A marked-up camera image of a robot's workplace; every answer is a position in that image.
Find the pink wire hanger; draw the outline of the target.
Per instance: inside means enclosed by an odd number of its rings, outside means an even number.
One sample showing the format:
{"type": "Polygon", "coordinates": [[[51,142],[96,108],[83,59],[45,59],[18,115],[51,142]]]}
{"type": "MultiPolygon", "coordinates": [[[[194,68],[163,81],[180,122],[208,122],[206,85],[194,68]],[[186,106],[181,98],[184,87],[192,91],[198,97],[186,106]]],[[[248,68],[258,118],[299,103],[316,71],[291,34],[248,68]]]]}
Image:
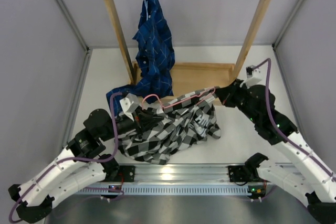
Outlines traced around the pink wire hanger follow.
{"type": "Polygon", "coordinates": [[[175,105],[178,105],[178,104],[181,104],[185,101],[189,101],[189,100],[192,100],[193,98],[200,98],[205,92],[209,92],[209,94],[214,94],[216,91],[216,87],[211,87],[211,88],[206,88],[204,91],[202,91],[200,94],[194,94],[193,96],[190,96],[190,97],[187,97],[187,98],[184,98],[182,99],[181,101],[179,102],[175,102],[173,104],[170,104],[170,105],[164,105],[162,103],[162,101],[160,100],[160,98],[156,95],[156,94],[149,94],[147,95],[141,102],[141,108],[144,109],[144,103],[146,101],[147,98],[150,98],[150,97],[155,97],[157,98],[157,101],[159,102],[159,105],[160,105],[160,108],[161,109],[168,109],[168,108],[171,108],[175,105]]]}

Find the black white checkered shirt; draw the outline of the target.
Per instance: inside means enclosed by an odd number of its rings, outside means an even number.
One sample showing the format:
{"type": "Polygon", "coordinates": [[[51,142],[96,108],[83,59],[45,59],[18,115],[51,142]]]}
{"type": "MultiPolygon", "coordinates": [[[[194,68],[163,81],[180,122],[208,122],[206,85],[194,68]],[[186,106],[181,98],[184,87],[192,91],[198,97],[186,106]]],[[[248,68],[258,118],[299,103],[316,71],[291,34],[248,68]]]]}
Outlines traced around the black white checkered shirt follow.
{"type": "MultiPolygon", "coordinates": [[[[200,94],[204,90],[182,95],[165,105],[200,94]]],[[[126,133],[120,138],[119,151],[138,162],[165,165],[179,151],[204,143],[209,137],[219,139],[222,132],[213,105],[216,98],[215,93],[205,92],[200,98],[193,98],[168,109],[145,109],[160,118],[160,121],[154,122],[142,134],[136,131],[126,133]]]]}

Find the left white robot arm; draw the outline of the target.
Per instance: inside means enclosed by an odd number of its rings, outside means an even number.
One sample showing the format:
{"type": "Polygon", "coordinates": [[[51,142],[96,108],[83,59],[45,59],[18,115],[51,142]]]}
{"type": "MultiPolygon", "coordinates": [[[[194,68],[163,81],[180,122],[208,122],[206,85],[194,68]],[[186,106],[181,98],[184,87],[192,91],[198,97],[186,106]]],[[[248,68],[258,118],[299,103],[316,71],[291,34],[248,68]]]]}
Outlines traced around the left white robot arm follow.
{"type": "Polygon", "coordinates": [[[15,204],[10,223],[37,223],[47,217],[62,201],[103,180],[114,181],[119,174],[115,159],[119,136],[131,131],[143,133],[152,115],[137,108],[130,115],[110,116],[104,109],[92,111],[84,128],[68,142],[60,154],[38,175],[8,189],[15,204]]]}

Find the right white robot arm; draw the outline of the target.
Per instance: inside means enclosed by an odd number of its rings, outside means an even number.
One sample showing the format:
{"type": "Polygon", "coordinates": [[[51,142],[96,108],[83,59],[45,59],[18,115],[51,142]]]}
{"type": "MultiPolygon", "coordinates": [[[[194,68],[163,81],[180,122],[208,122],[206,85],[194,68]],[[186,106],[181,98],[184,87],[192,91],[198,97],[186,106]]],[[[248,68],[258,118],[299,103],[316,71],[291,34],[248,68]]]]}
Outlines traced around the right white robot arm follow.
{"type": "Polygon", "coordinates": [[[261,153],[245,161],[250,180],[266,180],[299,200],[318,223],[335,223],[335,173],[309,147],[295,124],[275,108],[267,86],[247,87],[243,80],[215,91],[222,105],[237,108],[254,124],[258,135],[282,153],[300,176],[285,170],[261,153]]]}

